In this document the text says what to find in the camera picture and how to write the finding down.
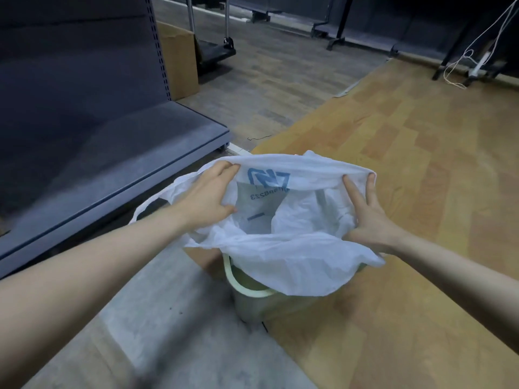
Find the power cord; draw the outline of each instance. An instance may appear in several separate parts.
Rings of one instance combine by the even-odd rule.
[[[493,43],[493,48],[492,48],[492,51],[490,52],[490,54],[485,54],[483,57],[486,58],[483,63],[481,64],[482,66],[485,65],[488,60],[491,59],[491,57],[494,55],[494,52],[496,50],[496,47],[497,47],[497,43],[499,41],[499,37],[501,36],[502,32],[504,31],[504,29],[507,27],[508,23],[510,22],[511,19],[514,18],[514,16],[516,15],[517,11],[516,10],[514,12],[514,14],[512,16],[510,16],[510,14],[512,13],[517,1],[519,0],[514,0],[504,11],[503,13],[501,13],[501,15],[499,15],[499,17],[496,19],[495,22],[493,22],[485,31],[483,31],[481,34],[479,34],[477,36],[476,39],[474,39],[472,41],[472,43],[470,45],[467,46],[467,48],[465,49],[465,51],[463,52],[463,54],[461,55],[460,58],[457,59],[457,61],[447,65],[447,67],[444,69],[443,71],[443,78],[444,80],[448,83],[448,84],[452,84],[453,86],[456,86],[460,89],[463,89],[465,90],[467,88],[467,86],[465,86],[464,84],[462,83],[457,83],[457,82],[452,82],[449,80],[449,76],[451,75],[452,71],[454,71],[454,69],[456,69],[456,67],[458,66],[459,62],[461,60],[463,60],[464,58],[467,58],[469,59],[470,61],[472,61],[474,64],[478,64],[478,62],[476,60],[474,60],[472,58],[473,54],[474,54],[474,49],[471,49],[471,46],[475,44],[475,42],[480,39],[484,33],[486,33],[488,30],[490,30],[498,21],[501,20],[501,18],[506,14],[507,17],[504,18],[504,21],[503,21],[503,24],[501,25],[501,27],[499,28],[499,33],[497,34],[497,37],[496,37],[496,40],[494,41]]]

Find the person's left arm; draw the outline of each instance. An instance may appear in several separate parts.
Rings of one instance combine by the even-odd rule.
[[[170,242],[235,211],[239,165],[218,161],[182,199],[0,281],[0,387],[21,387]]]

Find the yellow wooden floor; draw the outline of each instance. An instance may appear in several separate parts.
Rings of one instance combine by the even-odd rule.
[[[519,93],[431,75],[390,60],[253,152],[369,167],[395,222],[519,279]],[[268,327],[320,388],[519,387],[519,357],[395,257]]]

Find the person's left hand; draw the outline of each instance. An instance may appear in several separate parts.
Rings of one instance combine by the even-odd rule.
[[[236,212],[232,205],[222,206],[222,198],[239,169],[238,164],[218,161],[202,173],[184,196],[171,206],[185,219],[187,232],[220,222]]]

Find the white floor strip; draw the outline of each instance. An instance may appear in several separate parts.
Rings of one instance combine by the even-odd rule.
[[[229,143],[227,146],[227,152],[232,154],[233,156],[252,156],[253,154],[250,151],[242,149],[240,146],[235,145],[234,143]]]
[[[185,6],[187,8],[187,5],[185,5],[184,3],[182,2],[177,2],[177,1],[173,1],[173,0],[162,0],[162,1],[166,1],[166,2],[170,2],[172,4],[176,4],[176,5],[181,5],[181,6]],[[210,15],[216,15],[216,16],[221,16],[221,17],[225,17],[225,15],[223,13],[218,13],[218,12],[214,12],[214,11],[209,11],[207,9],[204,9],[204,8],[199,8],[197,6],[193,6],[193,9],[196,10],[196,11],[200,11],[200,12],[204,12],[204,13],[208,13]],[[247,18],[237,18],[236,16],[229,16],[229,19],[231,20],[236,20],[237,22],[243,22],[243,23],[247,23],[247,22],[250,22],[251,20],[250,19],[247,19]]]

